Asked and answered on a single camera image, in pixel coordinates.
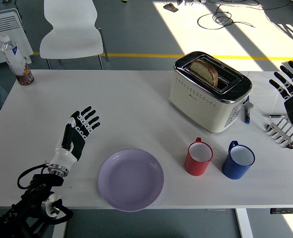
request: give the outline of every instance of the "radiator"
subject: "radiator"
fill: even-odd
[[[9,12],[0,11],[0,35],[7,34],[11,40],[15,41],[27,58],[26,61],[30,62],[30,55],[33,54],[33,50],[23,30],[19,14],[15,8],[5,11]],[[5,57],[0,51],[0,63],[5,61]]]

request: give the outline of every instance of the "white robotic hand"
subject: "white robotic hand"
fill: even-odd
[[[100,125],[100,122],[93,124],[99,119],[99,117],[92,119],[95,112],[95,110],[91,111],[91,107],[87,107],[81,113],[76,111],[71,115],[57,143],[56,154],[48,164],[50,174],[65,177],[70,172],[73,163],[80,159],[87,136]]]

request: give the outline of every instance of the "bread slice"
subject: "bread slice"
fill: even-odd
[[[205,79],[213,87],[218,86],[218,72],[211,64],[200,59],[195,59],[191,62],[189,69]]]

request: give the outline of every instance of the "bottle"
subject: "bottle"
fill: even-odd
[[[18,45],[11,41],[8,35],[0,35],[0,40],[3,43],[0,50],[4,54],[8,66],[16,75],[17,81],[24,86],[30,85],[34,81],[34,76]]]

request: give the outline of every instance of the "lavender plate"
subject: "lavender plate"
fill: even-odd
[[[160,195],[164,173],[158,160],[140,149],[125,149],[111,155],[101,166],[98,189],[112,207],[140,211]]]

